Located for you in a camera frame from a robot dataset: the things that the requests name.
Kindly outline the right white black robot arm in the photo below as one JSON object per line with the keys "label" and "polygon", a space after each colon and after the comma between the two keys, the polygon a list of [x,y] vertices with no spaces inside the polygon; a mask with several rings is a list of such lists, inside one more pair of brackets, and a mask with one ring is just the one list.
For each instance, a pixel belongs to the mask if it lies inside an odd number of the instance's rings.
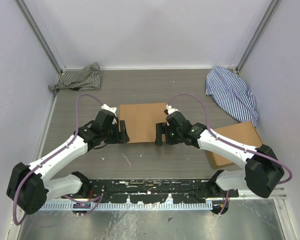
{"label": "right white black robot arm", "polygon": [[168,145],[183,143],[218,154],[241,168],[237,171],[220,170],[209,180],[210,192],[218,198],[229,190],[248,189],[266,199],[285,174],[271,147],[243,144],[202,123],[191,124],[178,110],[168,112],[165,122],[156,123],[155,131],[157,146],[162,146],[163,141]]}

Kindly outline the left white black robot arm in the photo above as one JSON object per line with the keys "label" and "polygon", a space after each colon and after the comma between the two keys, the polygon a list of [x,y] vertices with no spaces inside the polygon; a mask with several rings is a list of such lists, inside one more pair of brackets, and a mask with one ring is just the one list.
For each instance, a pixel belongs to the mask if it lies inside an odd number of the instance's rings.
{"label": "left white black robot arm", "polygon": [[46,201],[62,196],[85,198],[90,194],[90,180],[75,171],[66,177],[53,177],[65,166],[101,144],[129,142],[126,125],[119,120],[115,107],[101,107],[96,118],[79,127],[62,145],[29,164],[18,163],[12,169],[6,194],[13,200],[13,210],[20,207],[26,214],[36,213]]}

